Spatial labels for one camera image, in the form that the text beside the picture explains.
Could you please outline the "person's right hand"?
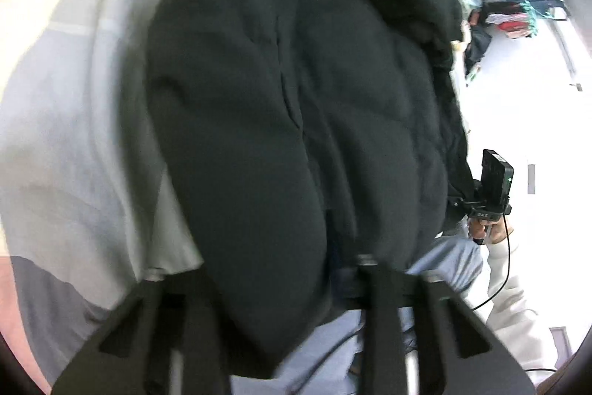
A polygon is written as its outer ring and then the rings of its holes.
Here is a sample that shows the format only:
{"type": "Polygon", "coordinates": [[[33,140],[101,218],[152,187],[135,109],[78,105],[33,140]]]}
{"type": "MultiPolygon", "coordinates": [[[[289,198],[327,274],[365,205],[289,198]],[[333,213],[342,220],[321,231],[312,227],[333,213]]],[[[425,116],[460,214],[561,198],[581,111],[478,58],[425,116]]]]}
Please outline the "person's right hand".
{"type": "Polygon", "coordinates": [[[468,221],[468,233],[474,241],[496,245],[503,242],[512,232],[513,230],[508,227],[504,218],[500,218],[498,221],[471,218],[468,221]]]}

